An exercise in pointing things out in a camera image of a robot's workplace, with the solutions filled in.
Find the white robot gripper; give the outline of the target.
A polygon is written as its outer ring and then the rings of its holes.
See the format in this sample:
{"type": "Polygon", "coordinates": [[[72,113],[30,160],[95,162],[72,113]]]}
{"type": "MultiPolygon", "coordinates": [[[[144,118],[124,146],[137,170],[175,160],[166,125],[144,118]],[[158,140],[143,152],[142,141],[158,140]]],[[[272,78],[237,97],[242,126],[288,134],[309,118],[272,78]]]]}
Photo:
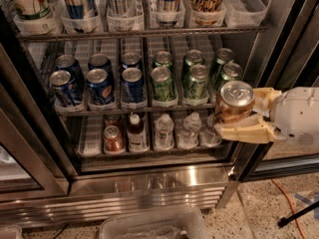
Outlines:
{"type": "Polygon", "coordinates": [[[318,146],[319,88],[297,87],[285,93],[273,88],[256,88],[253,92],[253,116],[214,126],[222,139],[268,143],[277,138],[278,128],[289,143],[318,146]],[[270,118],[275,125],[263,117],[270,118]]]}

